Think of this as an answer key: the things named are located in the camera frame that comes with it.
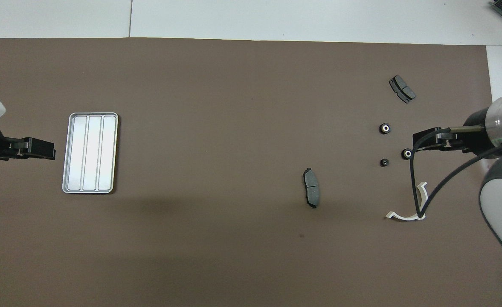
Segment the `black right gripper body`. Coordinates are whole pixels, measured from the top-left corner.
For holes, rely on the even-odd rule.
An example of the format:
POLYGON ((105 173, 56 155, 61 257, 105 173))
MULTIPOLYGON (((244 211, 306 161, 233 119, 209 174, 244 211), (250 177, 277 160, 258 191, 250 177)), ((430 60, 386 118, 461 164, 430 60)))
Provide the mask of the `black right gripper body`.
POLYGON ((493 149, 494 145, 485 128, 487 111, 487 109, 482 109, 472 113, 462 127, 451 128, 450 132, 448 132, 450 138, 441 151, 461 151, 465 154, 472 153, 477 156, 493 149))

